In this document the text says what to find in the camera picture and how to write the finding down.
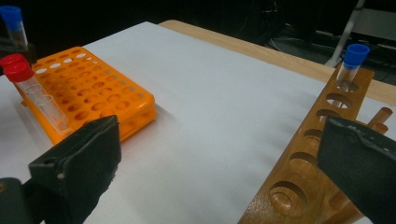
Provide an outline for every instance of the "red cap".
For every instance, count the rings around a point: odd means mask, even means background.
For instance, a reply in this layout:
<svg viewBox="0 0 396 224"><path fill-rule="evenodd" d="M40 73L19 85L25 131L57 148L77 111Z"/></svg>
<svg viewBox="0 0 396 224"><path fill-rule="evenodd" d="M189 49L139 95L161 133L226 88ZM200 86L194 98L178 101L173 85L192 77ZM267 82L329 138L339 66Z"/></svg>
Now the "red cap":
<svg viewBox="0 0 396 224"><path fill-rule="evenodd" d="M6 57L0 59L0 66L2 66L4 69L12 63L25 63L25 62L27 62L27 60L23 56L23 54L13 53L13 54L9 54Z"/></svg>
<svg viewBox="0 0 396 224"><path fill-rule="evenodd" d="M4 74L11 82L22 82L31 78L35 73L29 63L12 63L3 69Z"/></svg>

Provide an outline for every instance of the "orange test tube rack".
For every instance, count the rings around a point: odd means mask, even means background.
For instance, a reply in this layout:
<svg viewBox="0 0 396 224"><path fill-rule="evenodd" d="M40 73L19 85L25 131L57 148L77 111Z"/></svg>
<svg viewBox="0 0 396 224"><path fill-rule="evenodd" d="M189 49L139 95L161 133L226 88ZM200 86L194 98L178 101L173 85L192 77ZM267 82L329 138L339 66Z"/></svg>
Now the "orange test tube rack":
<svg viewBox="0 0 396 224"><path fill-rule="evenodd" d="M155 120L154 96L82 47L42 58L33 70L38 82L65 113L72 132L89 121L117 115L123 141ZM62 141L64 136L18 91L50 141L54 145Z"/></svg>

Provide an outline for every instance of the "wooden test tube rack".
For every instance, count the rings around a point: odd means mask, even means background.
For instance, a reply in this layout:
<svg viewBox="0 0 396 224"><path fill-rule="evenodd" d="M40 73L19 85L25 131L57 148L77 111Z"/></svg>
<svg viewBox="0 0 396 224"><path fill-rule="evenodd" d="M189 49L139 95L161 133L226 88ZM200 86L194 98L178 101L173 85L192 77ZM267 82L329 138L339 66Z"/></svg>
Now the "wooden test tube rack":
<svg viewBox="0 0 396 224"><path fill-rule="evenodd" d="M352 223L362 214L317 167L328 116L356 120L374 72L360 69L351 91L337 88L337 69L291 138L239 223Z"/></svg>

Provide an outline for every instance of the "plastic test tube rack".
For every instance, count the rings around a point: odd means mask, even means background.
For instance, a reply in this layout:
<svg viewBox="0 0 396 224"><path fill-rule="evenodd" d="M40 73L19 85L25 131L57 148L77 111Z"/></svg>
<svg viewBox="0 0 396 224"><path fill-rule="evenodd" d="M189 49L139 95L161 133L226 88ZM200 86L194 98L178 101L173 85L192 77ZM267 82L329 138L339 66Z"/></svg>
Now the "plastic test tube rack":
<svg viewBox="0 0 396 224"><path fill-rule="evenodd" d="M238 223L353 223L362 217L317 167L318 146L326 117L355 120L374 75L374 72L360 69L351 90L343 91L336 84L339 69L340 66Z"/></svg>
<svg viewBox="0 0 396 224"><path fill-rule="evenodd" d="M150 92L82 47L40 59L33 70L65 113L72 132L91 120L117 115L123 141L155 119L155 100ZM19 92L51 142L60 142L62 137L33 102Z"/></svg>

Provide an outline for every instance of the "dark background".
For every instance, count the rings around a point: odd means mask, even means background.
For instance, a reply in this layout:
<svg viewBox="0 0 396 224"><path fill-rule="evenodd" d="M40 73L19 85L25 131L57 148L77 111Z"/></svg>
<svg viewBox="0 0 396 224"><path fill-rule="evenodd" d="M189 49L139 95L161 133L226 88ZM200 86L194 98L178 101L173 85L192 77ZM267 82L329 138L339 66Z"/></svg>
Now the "dark background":
<svg viewBox="0 0 396 224"><path fill-rule="evenodd" d="M184 21L263 45L289 23L312 41L319 29L340 35L358 0L0 0L21 8L27 38L42 58L83 46L143 21ZM396 1L367 5L391 8ZM0 22L0 36L7 36Z"/></svg>

